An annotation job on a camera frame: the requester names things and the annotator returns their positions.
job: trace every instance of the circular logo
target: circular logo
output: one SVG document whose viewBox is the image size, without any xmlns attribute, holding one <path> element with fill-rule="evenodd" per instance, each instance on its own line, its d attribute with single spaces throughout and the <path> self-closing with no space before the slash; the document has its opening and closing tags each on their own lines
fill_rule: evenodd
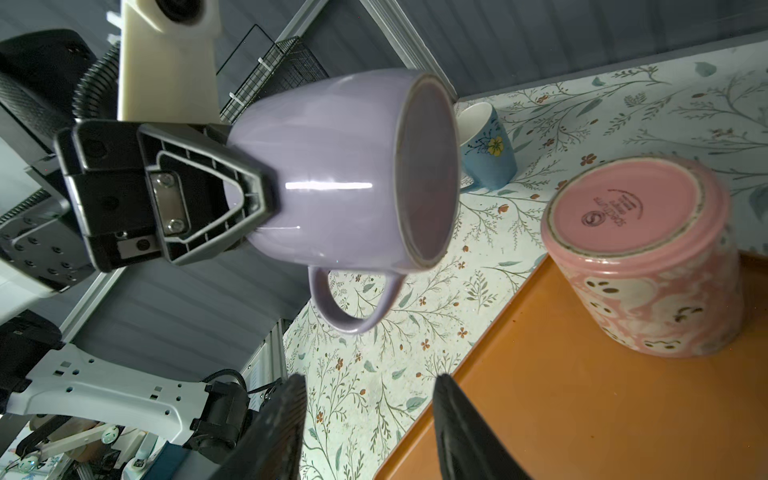
<svg viewBox="0 0 768 480">
<path fill-rule="evenodd" d="M 584 214 L 581 222 L 587 227 L 596 227 L 605 222 L 605 214 L 599 210 L 592 210 Z"/>
</svg>

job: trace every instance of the purple mug handle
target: purple mug handle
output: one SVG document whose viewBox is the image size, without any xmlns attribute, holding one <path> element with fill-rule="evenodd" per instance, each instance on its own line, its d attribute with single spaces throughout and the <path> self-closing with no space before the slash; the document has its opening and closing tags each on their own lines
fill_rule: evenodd
<svg viewBox="0 0 768 480">
<path fill-rule="evenodd" d="M 333 299 L 331 287 L 328 284 L 328 274 L 330 272 L 331 269 L 311 266 L 310 292 L 312 293 L 312 299 L 315 301 L 315 306 L 323 318 L 326 319 L 329 325 L 342 333 L 364 333 L 376 326 L 384 318 L 384 315 L 389 312 L 392 305 L 395 304 L 395 300 L 397 300 L 400 288 L 402 287 L 402 282 L 406 279 L 406 276 L 400 273 L 387 273 L 386 285 L 384 286 L 381 298 L 379 298 L 379 304 L 376 305 L 370 316 L 360 319 L 341 310 L 339 304 Z"/>
</svg>

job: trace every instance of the blue mug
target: blue mug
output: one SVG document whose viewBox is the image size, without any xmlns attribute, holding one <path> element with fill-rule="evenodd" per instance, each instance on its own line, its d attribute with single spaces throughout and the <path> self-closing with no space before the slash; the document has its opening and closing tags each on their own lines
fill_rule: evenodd
<svg viewBox="0 0 768 480">
<path fill-rule="evenodd" d="M 461 192 L 498 190 L 508 184 L 518 173 L 518 165 L 493 105 L 487 101 L 474 104 L 458 115 L 456 123 L 462 167 L 473 180 Z"/>
</svg>

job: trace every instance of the cream colored plastic bracket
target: cream colored plastic bracket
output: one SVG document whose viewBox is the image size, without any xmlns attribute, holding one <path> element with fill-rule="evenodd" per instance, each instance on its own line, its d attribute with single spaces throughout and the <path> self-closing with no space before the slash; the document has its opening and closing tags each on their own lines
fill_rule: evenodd
<svg viewBox="0 0 768 480">
<path fill-rule="evenodd" d="M 171 21 L 155 0 L 123 0 L 118 120 L 220 124 L 214 39 L 218 0 L 190 23 Z"/>
</svg>

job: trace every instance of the mug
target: mug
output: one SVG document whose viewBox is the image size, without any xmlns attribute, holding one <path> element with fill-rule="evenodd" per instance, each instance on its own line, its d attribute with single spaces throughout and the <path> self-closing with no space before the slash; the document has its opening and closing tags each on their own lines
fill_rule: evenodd
<svg viewBox="0 0 768 480">
<path fill-rule="evenodd" d="M 515 152 L 493 105 L 483 101 L 458 115 L 458 142 L 464 172 L 472 184 L 461 192 L 480 188 L 498 190 L 518 173 Z"/>
<path fill-rule="evenodd" d="M 636 157 L 576 176 L 547 206 L 541 238 L 614 341 L 684 358 L 722 349 L 741 328 L 730 195 L 680 158 Z"/>
<path fill-rule="evenodd" d="M 368 71 L 265 98 L 240 116 L 228 146 L 273 170 L 278 211 L 247 239 L 309 265 L 315 305 L 340 332 L 372 329 L 406 274 L 448 249 L 461 174 L 451 101 L 432 74 Z M 386 275 L 370 316 L 336 304 L 331 270 Z"/>
</svg>

